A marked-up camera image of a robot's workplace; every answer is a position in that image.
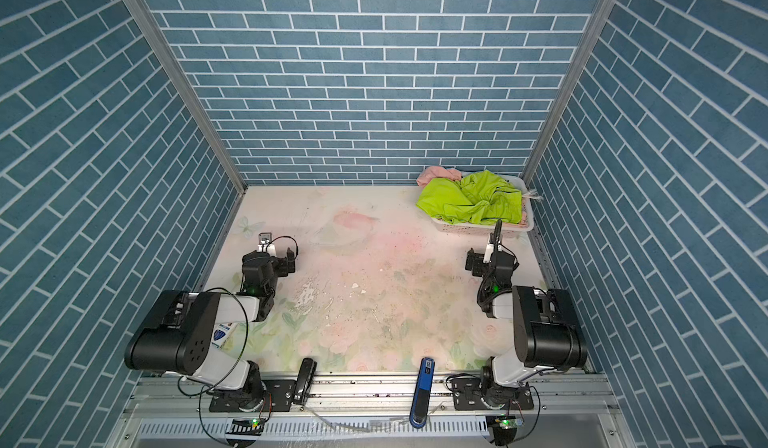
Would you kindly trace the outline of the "lime green shorts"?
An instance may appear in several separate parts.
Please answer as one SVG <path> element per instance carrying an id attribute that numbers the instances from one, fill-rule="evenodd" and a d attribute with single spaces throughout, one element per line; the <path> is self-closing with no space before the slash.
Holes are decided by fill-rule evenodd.
<path id="1" fill-rule="evenodd" d="M 422 189 L 416 206 L 448 224 L 523 221 L 522 191 L 489 171 L 471 173 L 458 181 L 434 178 Z"/>

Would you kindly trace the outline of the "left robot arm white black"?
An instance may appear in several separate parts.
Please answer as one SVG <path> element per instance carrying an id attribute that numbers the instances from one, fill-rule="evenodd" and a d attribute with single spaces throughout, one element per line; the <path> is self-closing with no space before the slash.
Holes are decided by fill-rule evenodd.
<path id="1" fill-rule="evenodd" d="M 244 255 L 237 292 L 224 288 L 161 292 L 128 342 L 125 365 L 136 371 L 175 372 L 211 391 L 259 397 L 264 388 L 258 365 L 246 361 L 242 351 L 236 355 L 222 351 L 214 333 L 225 324 L 248 329 L 265 321 L 274 306 L 277 281 L 295 272 L 298 255 L 295 247 L 278 257 L 272 243 Z"/>

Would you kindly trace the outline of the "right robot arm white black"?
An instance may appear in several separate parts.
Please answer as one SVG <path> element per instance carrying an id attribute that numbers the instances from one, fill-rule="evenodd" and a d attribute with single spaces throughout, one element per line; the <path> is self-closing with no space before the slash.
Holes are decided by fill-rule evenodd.
<path id="1" fill-rule="evenodd" d="M 513 346 L 492 356 L 483 367 L 482 391 L 520 388 L 538 374 L 582 369 L 587 342 L 571 295 L 512 283 L 519 267 L 516 255 L 491 249 L 470 249 L 465 269 L 480 279 L 476 302 L 486 317 L 512 325 Z"/>

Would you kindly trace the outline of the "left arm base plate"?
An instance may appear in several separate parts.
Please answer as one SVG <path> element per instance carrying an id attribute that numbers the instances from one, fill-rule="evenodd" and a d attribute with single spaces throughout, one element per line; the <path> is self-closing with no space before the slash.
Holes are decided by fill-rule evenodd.
<path id="1" fill-rule="evenodd" d="M 243 390 L 215 391 L 208 408 L 212 413 L 288 412 L 295 387 L 292 379 L 263 380 L 255 399 Z"/>

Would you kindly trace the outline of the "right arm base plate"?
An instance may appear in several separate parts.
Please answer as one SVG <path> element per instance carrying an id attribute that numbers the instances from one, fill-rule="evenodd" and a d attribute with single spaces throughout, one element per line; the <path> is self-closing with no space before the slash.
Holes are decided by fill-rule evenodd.
<path id="1" fill-rule="evenodd" d="M 474 376 L 451 376 L 445 380 L 457 411 L 532 410 L 534 401 L 526 388 L 503 387 Z"/>

